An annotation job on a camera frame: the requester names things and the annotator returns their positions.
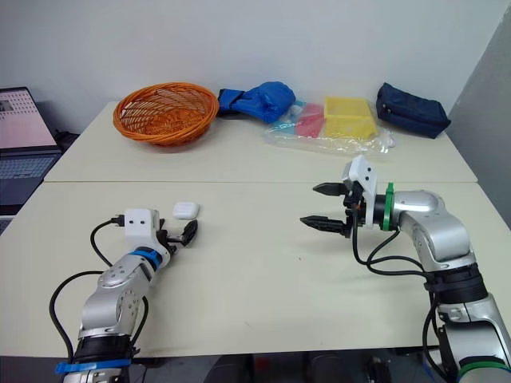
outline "blue strap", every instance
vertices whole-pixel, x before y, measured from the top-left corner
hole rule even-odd
[[[55,373],[79,373],[90,369],[115,369],[131,365],[129,359],[114,359],[112,361],[92,361],[90,363],[70,364],[61,362],[57,364]]]
[[[158,260],[158,253],[153,250],[150,253],[143,250],[135,250],[130,253],[131,255],[140,255],[144,258],[151,259],[154,264],[156,265],[156,268],[160,267],[160,261]]]

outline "navy blue pouch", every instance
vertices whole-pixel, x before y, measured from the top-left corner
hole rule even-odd
[[[384,83],[376,99],[378,118],[400,128],[435,138],[450,120],[438,101],[426,100]]]

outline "green ring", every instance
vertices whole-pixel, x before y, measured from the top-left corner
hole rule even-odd
[[[389,182],[385,190],[385,211],[383,212],[382,230],[390,230],[390,213],[394,206],[394,183]]]
[[[506,369],[511,372],[511,369],[509,369],[506,365],[499,363],[498,361],[475,361],[474,363],[464,365],[460,369],[457,381],[460,381],[461,377],[472,369]]]

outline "laptop keyboard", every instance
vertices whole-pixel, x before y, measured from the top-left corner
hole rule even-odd
[[[0,180],[36,178],[51,164],[54,157],[20,158],[0,161]]]
[[[3,233],[10,221],[12,221],[12,218],[0,218],[0,234]]]

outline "laptop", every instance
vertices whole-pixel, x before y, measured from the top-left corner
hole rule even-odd
[[[60,156],[29,90],[0,89],[0,214],[16,214]]]

